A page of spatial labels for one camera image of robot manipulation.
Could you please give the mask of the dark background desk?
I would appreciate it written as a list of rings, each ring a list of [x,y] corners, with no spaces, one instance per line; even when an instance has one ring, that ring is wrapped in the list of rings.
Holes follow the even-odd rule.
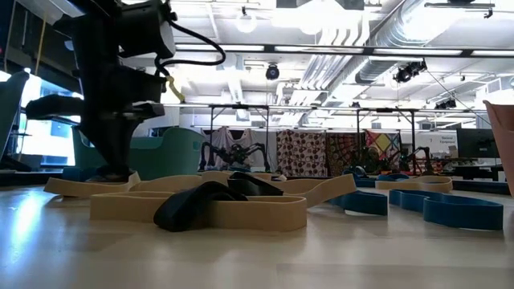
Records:
[[[464,180],[492,179],[498,181],[499,172],[504,168],[497,162],[493,164],[479,163],[477,158],[450,158],[443,159],[442,175],[461,177]]]

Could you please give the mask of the brown patterned hanging cloth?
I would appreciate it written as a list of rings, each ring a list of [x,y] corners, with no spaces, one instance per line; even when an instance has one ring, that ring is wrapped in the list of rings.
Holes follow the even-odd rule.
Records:
[[[351,165],[358,143],[363,142],[363,139],[363,133],[328,133],[326,135],[325,153],[329,176],[340,176]]]

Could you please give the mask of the bright window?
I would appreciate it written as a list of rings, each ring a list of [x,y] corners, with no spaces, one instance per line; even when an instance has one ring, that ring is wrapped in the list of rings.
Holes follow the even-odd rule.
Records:
[[[83,99],[77,92],[30,75],[23,89],[20,106],[25,108],[30,101],[50,94]],[[25,133],[25,136],[18,136],[17,153],[40,155],[42,165],[75,164],[71,124],[53,120],[28,120],[23,112],[18,119],[18,131]]]

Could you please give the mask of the orange plastic basket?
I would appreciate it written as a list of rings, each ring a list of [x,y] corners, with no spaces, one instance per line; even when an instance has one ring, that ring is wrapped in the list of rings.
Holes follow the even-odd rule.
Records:
[[[514,197],[514,104],[492,104],[487,100],[483,103],[487,109],[509,191]]]

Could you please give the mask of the black ceiling spotlight cluster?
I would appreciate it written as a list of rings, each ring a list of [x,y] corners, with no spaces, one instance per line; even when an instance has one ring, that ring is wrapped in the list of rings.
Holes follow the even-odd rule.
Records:
[[[425,60],[419,62],[410,62],[407,65],[400,66],[398,68],[398,71],[393,76],[393,80],[395,80],[397,83],[406,83],[426,69],[427,65]]]

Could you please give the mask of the black rubber band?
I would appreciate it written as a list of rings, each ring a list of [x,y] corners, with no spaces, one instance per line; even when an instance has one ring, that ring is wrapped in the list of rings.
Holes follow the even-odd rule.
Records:
[[[153,223],[171,232],[190,230],[207,212],[213,201],[247,201],[248,198],[217,181],[174,193],[153,215]]]
[[[228,187],[246,196],[282,196],[283,190],[250,174],[234,172],[227,179]]]

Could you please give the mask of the colourful diamond hanging cloth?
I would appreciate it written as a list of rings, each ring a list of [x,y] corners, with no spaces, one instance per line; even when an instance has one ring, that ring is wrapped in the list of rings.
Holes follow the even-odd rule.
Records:
[[[399,133],[365,131],[364,155],[377,170],[390,171],[398,167],[402,141]]]

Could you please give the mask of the ceiling light rail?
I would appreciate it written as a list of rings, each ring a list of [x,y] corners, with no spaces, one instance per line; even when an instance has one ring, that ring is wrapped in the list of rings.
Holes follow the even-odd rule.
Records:
[[[357,55],[376,57],[514,59],[514,50],[435,48],[435,47],[358,47],[275,44],[221,44],[229,53],[268,53],[293,55]]]

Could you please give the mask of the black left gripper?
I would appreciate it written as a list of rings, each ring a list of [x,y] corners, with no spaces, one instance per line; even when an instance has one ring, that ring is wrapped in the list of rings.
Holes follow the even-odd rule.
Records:
[[[86,92],[77,97],[50,94],[30,101],[25,111],[31,120],[54,116],[79,116],[79,129],[104,158],[96,169],[98,181],[127,181],[130,142],[141,122],[163,116],[160,103],[166,78],[130,67],[115,67],[103,74],[95,72],[84,79]]]

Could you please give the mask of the black background monitor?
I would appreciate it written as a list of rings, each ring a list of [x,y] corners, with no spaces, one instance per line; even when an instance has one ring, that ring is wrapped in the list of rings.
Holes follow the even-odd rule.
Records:
[[[495,138],[491,129],[458,128],[457,149],[459,157],[499,158]]]

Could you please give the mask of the round white ceiling lamp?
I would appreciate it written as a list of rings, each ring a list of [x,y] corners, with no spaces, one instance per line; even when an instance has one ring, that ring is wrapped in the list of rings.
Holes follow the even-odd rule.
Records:
[[[251,33],[257,27],[257,18],[254,14],[249,14],[246,12],[245,14],[240,14],[236,18],[235,26],[242,33]]]

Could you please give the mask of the black aluminium table frame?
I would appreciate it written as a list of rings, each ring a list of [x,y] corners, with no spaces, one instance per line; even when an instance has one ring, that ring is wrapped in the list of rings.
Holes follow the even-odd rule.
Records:
[[[15,172],[10,173],[0,170],[0,187],[45,185],[50,177],[61,178],[61,172]],[[510,190],[506,182],[453,180],[453,189],[476,193],[491,193],[510,196]]]

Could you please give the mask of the teal green plastic basket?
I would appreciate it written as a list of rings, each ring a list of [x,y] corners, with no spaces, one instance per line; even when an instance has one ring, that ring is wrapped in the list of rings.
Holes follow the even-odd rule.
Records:
[[[96,148],[85,144],[86,138],[72,129],[75,166],[97,168],[105,164]],[[187,128],[169,128],[162,136],[131,139],[128,166],[144,181],[198,172],[204,136]]]

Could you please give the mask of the tan rubber band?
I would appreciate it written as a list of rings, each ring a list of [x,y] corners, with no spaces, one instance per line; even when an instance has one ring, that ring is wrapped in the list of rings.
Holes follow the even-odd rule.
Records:
[[[128,177],[128,181],[121,182],[92,182],[68,181],[50,177],[43,191],[67,197],[90,197],[102,193],[123,193],[129,191],[134,185],[141,182],[138,173]]]
[[[90,219],[150,223],[157,209],[173,195],[150,191],[95,194],[90,197]],[[303,228],[306,223],[304,197],[261,196],[246,201],[213,201],[194,226],[285,232]]]
[[[151,181],[141,181],[134,185],[130,191],[155,191],[166,193],[180,193],[187,189],[199,186],[208,181],[217,181],[227,185],[227,179],[232,173],[224,172],[204,172],[200,176],[180,175],[171,177],[161,177]],[[353,176],[346,174],[343,176],[321,179],[296,179],[286,181],[273,181],[269,174],[248,173],[253,177],[283,190],[286,197],[303,197],[307,200],[307,207],[317,206],[329,199],[353,193],[357,187]]]
[[[453,190],[453,182],[450,177],[421,176],[400,181],[375,181],[376,189],[407,189],[422,190],[437,193],[450,193]]]

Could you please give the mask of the spotted hanging cloth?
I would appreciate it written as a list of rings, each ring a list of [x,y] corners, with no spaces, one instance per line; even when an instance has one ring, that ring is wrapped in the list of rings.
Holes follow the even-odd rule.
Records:
[[[325,141],[325,134],[320,132],[278,132],[277,169],[289,177],[325,177]]]

